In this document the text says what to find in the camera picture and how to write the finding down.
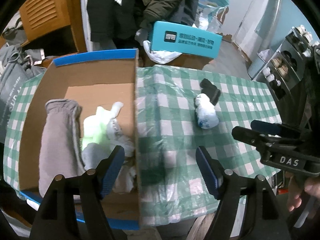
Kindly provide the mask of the right hand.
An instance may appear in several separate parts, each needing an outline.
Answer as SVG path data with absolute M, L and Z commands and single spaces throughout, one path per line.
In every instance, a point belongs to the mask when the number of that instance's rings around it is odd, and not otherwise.
M 294 209 L 300 207 L 300 205 L 302 204 L 301 194 L 303 191 L 310 196 L 319 199 L 319 177 L 308 178 L 305 181 L 304 186 L 299 186 L 297 184 L 295 175 L 293 173 L 285 172 L 285 177 L 290 179 L 287 199 L 287 209 L 289 212 L 292 212 Z

